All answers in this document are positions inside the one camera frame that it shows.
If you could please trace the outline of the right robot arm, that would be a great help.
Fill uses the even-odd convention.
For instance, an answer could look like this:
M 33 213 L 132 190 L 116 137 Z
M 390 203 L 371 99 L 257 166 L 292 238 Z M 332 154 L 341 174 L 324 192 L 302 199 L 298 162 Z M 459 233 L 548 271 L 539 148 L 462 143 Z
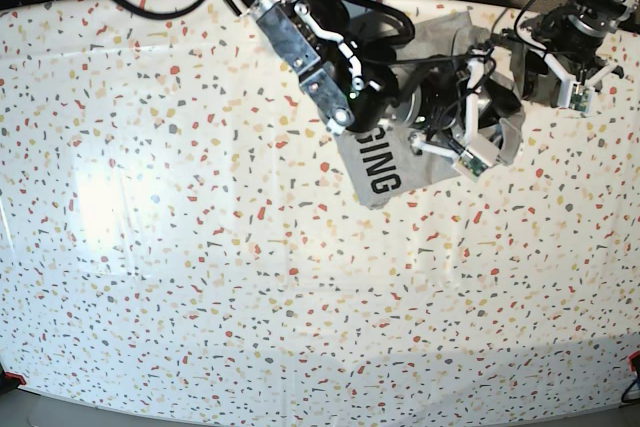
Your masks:
M 225 0 L 246 12 L 316 105 L 354 184 L 430 183 L 436 166 L 477 179 L 510 165 L 522 105 L 497 76 L 494 44 L 469 20 L 410 57 L 414 23 L 374 0 Z

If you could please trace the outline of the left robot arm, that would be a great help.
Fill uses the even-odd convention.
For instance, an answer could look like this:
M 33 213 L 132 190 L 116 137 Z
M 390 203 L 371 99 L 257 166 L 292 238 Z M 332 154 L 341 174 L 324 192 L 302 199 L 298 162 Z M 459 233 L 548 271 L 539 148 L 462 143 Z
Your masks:
M 521 99 L 582 114 L 591 111 L 603 80 L 624 69 L 597 54 L 638 9 L 639 0 L 567 0 L 526 18 L 529 0 L 504 36 L 512 42 L 511 70 Z

